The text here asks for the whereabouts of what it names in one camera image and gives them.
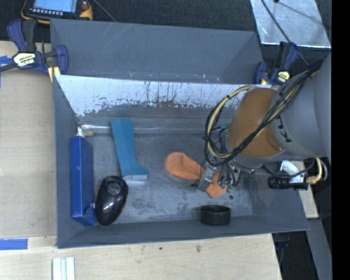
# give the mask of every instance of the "black ring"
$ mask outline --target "black ring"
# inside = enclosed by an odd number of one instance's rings
[[[206,225],[227,225],[231,221],[231,209],[223,205],[204,205],[200,209],[200,220]]]

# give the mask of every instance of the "digital display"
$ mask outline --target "digital display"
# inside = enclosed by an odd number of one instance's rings
[[[75,13],[77,0],[35,0],[34,8]]]

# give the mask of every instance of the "gray bin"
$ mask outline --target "gray bin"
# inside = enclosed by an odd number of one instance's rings
[[[212,200],[164,168],[166,156],[174,151],[200,164],[204,161],[204,124],[215,105],[207,101],[252,83],[261,60],[254,33],[52,20],[51,41],[53,46],[65,44],[70,57],[68,76],[59,76],[53,86],[59,248],[308,229],[298,192],[269,189],[268,175],[259,170],[244,174],[236,190]],[[137,85],[132,90],[130,82]],[[177,89],[167,97],[156,97],[163,86]],[[184,91],[187,86],[193,90]],[[123,103],[110,95],[118,88],[126,93]],[[135,100],[146,88],[148,99]],[[203,96],[198,97],[196,88],[202,88]],[[183,102],[172,99],[187,95]],[[223,111],[221,123],[230,121],[238,100]],[[93,147],[97,190],[104,177],[120,173],[109,129],[113,119],[134,123],[136,161],[149,176],[142,182],[128,182],[126,206],[112,225],[83,226],[71,218],[69,140],[78,126],[94,126],[95,135],[86,139]],[[198,211],[206,204],[231,207],[231,223],[201,224]]]

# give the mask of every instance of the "computer mouse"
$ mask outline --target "computer mouse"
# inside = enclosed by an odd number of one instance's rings
[[[128,195],[123,178],[108,176],[103,179],[94,202],[97,222],[102,226],[112,224],[120,215]]]

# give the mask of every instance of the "dark floor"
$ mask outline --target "dark floor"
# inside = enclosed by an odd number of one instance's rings
[[[118,22],[150,25],[185,26],[209,29],[255,31],[255,21],[249,0],[97,0]],[[316,0],[328,38],[332,43],[332,0]],[[8,40],[6,26],[20,17],[24,0],[0,0],[0,40]],[[93,5],[94,20],[111,21],[97,5]],[[36,30],[37,42],[50,42],[49,29]],[[276,59],[277,46],[261,46],[265,61]],[[324,60],[329,50],[300,49],[309,63]],[[293,74],[306,69],[301,60]],[[331,244],[330,177],[312,190]],[[280,235],[278,257],[282,256],[282,276],[287,279],[318,279],[305,232]]]

